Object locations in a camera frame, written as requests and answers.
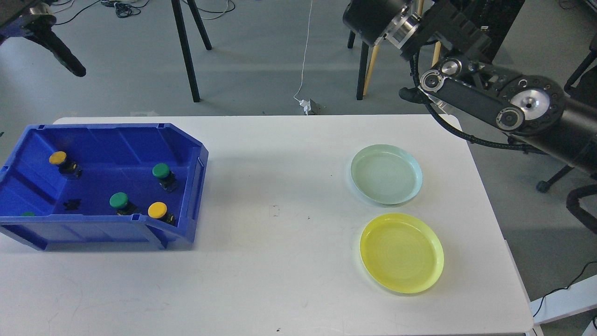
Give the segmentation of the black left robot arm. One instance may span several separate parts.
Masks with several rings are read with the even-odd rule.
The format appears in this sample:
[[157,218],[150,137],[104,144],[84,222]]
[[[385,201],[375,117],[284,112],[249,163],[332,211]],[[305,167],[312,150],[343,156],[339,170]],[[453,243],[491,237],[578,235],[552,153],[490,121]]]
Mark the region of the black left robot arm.
[[22,37],[44,47],[77,77],[87,69],[53,32],[57,18],[44,0],[2,0],[0,2],[0,42]]

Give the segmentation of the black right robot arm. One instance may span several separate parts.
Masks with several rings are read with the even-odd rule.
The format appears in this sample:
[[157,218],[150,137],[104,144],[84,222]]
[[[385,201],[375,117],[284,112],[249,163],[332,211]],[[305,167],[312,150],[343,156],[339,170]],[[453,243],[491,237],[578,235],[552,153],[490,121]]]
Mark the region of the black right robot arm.
[[[552,79],[494,66],[485,56],[490,38],[449,0],[423,15],[409,0],[352,0],[345,25],[367,45],[387,40],[409,61],[415,86],[406,100],[424,104],[452,134],[486,147],[529,152],[565,162],[551,182],[573,169],[596,178],[596,109],[568,97]],[[463,111],[514,142],[495,143],[456,130],[437,110]]]

